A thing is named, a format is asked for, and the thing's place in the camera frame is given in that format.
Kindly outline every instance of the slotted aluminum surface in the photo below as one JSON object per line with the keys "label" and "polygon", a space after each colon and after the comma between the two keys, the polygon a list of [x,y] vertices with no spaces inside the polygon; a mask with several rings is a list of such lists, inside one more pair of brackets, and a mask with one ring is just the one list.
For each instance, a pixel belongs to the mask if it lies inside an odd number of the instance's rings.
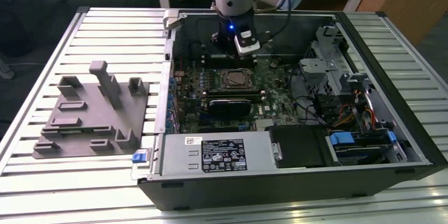
{"label": "slotted aluminum surface", "polygon": [[[444,83],[384,20],[375,14],[348,16],[447,154]],[[152,83],[143,139],[143,147],[151,146],[160,88],[157,65],[163,61],[161,17],[160,9],[92,8],[87,15],[77,14],[52,56],[55,62],[51,59],[47,67],[48,77],[43,76],[41,83],[37,81],[35,99],[32,91],[29,108],[21,109],[13,122],[17,128],[8,131],[1,142],[0,218],[7,223],[355,223],[361,222],[361,217],[384,223],[445,223],[445,170],[420,181],[404,182],[373,197],[161,212],[131,179],[131,155],[33,159],[32,147],[59,94],[55,84],[64,74],[75,74],[81,82],[96,81],[87,74],[91,60],[107,60],[119,81],[141,77]],[[355,54],[351,56],[361,69]],[[307,188],[297,184],[297,190]]]}

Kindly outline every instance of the metal bracket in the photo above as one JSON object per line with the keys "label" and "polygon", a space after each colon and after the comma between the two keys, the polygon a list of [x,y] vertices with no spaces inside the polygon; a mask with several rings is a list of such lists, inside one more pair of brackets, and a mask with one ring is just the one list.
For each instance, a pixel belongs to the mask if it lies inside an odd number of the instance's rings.
{"label": "metal bracket", "polygon": [[332,60],[324,59],[303,59],[300,60],[303,71],[308,73],[327,73],[337,70],[336,64]]}
{"label": "metal bracket", "polygon": [[169,30],[180,26],[179,9],[165,10],[163,14],[163,27]]}

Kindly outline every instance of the gray plastic peg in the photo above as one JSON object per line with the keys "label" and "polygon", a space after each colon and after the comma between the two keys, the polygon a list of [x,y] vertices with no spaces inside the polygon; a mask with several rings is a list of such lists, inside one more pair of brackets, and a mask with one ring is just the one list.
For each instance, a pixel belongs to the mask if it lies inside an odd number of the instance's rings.
{"label": "gray plastic peg", "polygon": [[99,79],[103,93],[109,99],[112,108],[115,110],[120,109],[123,107],[123,103],[119,97],[120,86],[115,78],[111,77],[107,73],[107,62],[104,60],[92,61],[89,72]]}

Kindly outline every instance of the motherboard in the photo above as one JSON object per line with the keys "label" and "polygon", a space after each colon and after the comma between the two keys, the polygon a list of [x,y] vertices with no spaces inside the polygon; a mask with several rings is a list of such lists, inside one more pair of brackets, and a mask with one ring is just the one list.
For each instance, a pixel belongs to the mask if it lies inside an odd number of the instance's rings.
{"label": "motherboard", "polygon": [[187,66],[176,72],[181,133],[263,131],[300,123],[291,65],[264,57],[251,69],[205,69],[196,61]]}

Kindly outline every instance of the black cable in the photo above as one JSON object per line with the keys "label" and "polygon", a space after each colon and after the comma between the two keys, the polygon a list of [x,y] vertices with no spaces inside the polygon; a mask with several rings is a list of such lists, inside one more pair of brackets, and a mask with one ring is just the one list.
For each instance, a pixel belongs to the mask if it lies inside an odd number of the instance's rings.
{"label": "black cable", "polygon": [[325,122],[325,120],[316,114],[313,113],[312,111],[309,111],[308,108],[305,108],[296,100],[295,100],[295,97],[292,96],[292,90],[291,90],[291,82],[292,82],[292,75],[295,73],[295,69],[291,70],[291,76],[289,76],[289,95],[291,95],[291,98],[292,98],[292,101],[297,104],[297,106],[305,111],[305,113],[308,113],[309,115],[312,115],[315,118],[316,118],[316,121],[320,123],[320,125],[323,125],[324,127],[329,127],[329,124]]}
{"label": "black cable", "polygon": [[280,28],[280,30],[271,35],[271,39],[275,36],[277,36],[284,31],[284,29],[288,27],[289,20],[291,20],[291,0],[288,0],[288,16],[287,16],[287,21],[285,21],[283,27]]}

